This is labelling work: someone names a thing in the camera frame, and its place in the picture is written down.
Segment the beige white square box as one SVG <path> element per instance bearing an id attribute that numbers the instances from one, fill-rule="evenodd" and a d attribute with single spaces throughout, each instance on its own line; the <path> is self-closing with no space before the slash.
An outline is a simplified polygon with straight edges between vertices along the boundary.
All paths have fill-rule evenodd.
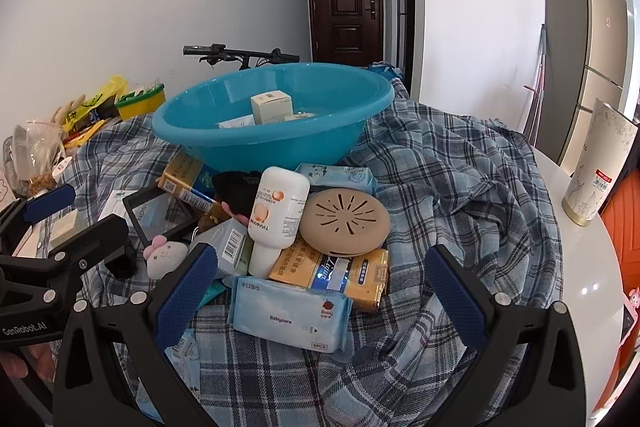
<path id="1" fill-rule="evenodd" d="M 283 91 L 274 90 L 250 98 L 255 124 L 273 124 L 293 114 L 292 98 Z"/>

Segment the small white printed box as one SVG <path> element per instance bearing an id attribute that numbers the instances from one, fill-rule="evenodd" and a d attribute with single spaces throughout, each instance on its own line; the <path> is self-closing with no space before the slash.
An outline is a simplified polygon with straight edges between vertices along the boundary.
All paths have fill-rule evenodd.
<path id="1" fill-rule="evenodd" d="M 56 248 L 60 246 L 86 228 L 88 228 L 87 221 L 77 209 L 66 213 L 66 215 L 53 223 L 50 234 L 50 247 Z"/>

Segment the beige stuffed animal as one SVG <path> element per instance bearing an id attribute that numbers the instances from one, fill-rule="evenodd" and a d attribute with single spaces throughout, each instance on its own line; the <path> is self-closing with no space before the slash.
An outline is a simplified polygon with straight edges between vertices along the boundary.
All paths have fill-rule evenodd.
<path id="1" fill-rule="evenodd" d="M 81 96 L 78 96 L 78 98 L 74 98 L 73 100 L 70 100 L 66 104 L 59 107 L 51 118 L 52 124 L 63 126 L 64 122 L 66 121 L 67 115 L 69 113 L 72 113 L 75 109 L 78 109 L 78 107 L 85 102 L 85 99 L 86 96 L 83 94 Z"/>

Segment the clear zip bag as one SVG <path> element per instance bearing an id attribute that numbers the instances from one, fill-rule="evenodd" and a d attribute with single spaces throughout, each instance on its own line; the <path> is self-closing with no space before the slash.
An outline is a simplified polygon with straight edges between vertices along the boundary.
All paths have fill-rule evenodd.
<path id="1" fill-rule="evenodd" d="M 26 197 L 30 181 L 51 173 L 64 156 L 63 128 L 47 121 L 17 124 L 2 145 L 3 171 L 11 190 Z"/>

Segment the white blue Raison box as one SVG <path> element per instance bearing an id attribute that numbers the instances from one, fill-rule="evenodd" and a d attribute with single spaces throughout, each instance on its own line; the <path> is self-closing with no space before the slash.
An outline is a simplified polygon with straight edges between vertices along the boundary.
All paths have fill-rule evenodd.
<path id="1" fill-rule="evenodd" d="M 99 219 L 102 220 L 109 215 L 116 215 L 118 217 L 121 217 L 122 219 L 125 219 L 128 225 L 131 225 L 128 212 L 124 205 L 124 199 L 132 194 L 134 194 L 134 191 L 131 190 L 111 191 L 111 194 L 107 197 L 106 203 L 100 213 Z"/>

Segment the pale green printed box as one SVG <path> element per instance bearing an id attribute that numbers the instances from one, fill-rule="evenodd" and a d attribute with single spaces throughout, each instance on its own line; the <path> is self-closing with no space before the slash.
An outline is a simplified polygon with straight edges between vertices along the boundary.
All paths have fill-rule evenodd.
<path id="1" fill-rule="evenodd" d="M 255 124 L 255 118 L 253 115 L 244 115 L 241 117 L 232 118 L 229 120 L 221 121 L 218 124 L 220 129 L 236 129 L 244 127 L 253 127 Z"/>

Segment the beige round vented disc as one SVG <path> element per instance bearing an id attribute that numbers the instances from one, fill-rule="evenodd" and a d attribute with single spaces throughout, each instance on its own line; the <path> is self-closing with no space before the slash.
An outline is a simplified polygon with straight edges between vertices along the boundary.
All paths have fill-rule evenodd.
<path id="1" fill-rule="evenodd" d="M 390 234 L 390 215 L 367 193 L 329 188 L 307 200 L 299 234 L 321 254 L 358 257 L 384 244 Z"/>

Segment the blue shopping bag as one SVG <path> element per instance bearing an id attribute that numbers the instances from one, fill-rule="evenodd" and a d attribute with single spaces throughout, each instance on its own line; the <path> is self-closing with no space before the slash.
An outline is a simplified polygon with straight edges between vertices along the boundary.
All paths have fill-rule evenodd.
<path id="1" fill-rule="evenodd" d="M 369 72 L 375 72 L 375 74 L 381 75 L 388 80 L 398 78 L 400 81 L 404 80 L 404 74 L 401 69 L 387 62 L 375 62 L 367 67 Z"/>

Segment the white tissue pack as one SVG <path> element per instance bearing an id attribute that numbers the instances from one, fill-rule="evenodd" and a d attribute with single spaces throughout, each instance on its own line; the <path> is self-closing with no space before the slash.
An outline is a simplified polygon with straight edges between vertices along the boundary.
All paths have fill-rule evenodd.
<path id="1" fill-rule="evenodd" d="M 295 114 L 292 114 L 292 115 L 286 115 L 284 117 L 284 121 L 303 120 L 303 119 L 312 118 L 314 116 L 316 116 L 316 115 L 314 115 L 314 113 L 308 113 L 308 112 L 295 113 Z"/>

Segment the yellow green bin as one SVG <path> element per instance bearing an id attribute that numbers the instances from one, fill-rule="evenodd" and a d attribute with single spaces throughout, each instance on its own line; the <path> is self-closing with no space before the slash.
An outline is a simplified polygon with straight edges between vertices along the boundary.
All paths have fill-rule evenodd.
<path id="1" fill-rule="evenodd" d="M 165 86 L 155 83 L 151 87 L 130 91 L 115 103 L 121 120 L 154 113 L 166 101 Z"/>

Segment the brown braided plush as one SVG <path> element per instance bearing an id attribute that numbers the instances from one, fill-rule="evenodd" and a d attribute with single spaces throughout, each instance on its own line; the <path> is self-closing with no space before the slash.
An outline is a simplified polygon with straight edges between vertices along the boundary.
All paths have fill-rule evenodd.
<path id="1" fill-rule="evenodd" d="M 37 174 L 28 182 L 28 197 L 36 197 L 43 192 L 53 190 L 55 187 L 56 180 L 51 171 Z"/>

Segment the yellow plastic bag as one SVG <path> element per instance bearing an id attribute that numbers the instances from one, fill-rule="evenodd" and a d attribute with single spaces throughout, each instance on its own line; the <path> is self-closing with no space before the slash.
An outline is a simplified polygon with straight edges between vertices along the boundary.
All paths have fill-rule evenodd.
<path id="1" fill-rule="evenodd" d="M 119 115 L 116 102 L 128 90 L 128 81 L 121 75 L 112 76 L 100 91 L 67 114 L 63 129 L 67 134 L 79 132 L 96 122 Z"/>

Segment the white lotion bottle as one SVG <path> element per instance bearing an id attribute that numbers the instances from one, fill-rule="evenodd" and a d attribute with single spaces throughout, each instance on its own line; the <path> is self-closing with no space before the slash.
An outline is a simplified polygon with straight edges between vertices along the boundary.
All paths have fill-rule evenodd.
<path id="1" fill-rule="evenodd" d="M 294 243 L 309 190 L 309 181 L 297 172 L 269 167 L 262 173 L 248 225 L 254 242 L 250 275 L 269 277 L 283 249 Z"/>

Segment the pink white plush toy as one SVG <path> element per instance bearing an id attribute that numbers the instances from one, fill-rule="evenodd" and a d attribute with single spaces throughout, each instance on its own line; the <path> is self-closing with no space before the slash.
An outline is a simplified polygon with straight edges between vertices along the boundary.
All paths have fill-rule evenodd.
<path id="1" fill-rule="evenodd" d="M 166 274 L 174 272 L 186 259 L 189 247 L 179 242 L 171 242 L 163 235 L 154 236 L 143 251 L 146 273 L 152 281 L 161 280 Z"/>

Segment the blue wet wipes pack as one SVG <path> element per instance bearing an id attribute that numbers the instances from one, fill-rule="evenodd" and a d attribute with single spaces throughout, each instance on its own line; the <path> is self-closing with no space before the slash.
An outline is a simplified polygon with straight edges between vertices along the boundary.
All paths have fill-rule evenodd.
<path id="1" fill-rule="evenodd" d="M 282 345 L 334 353 L 346 345 L 352 300 L 257 277 L 235 277 L 229 324 L 238 332 Z"/>

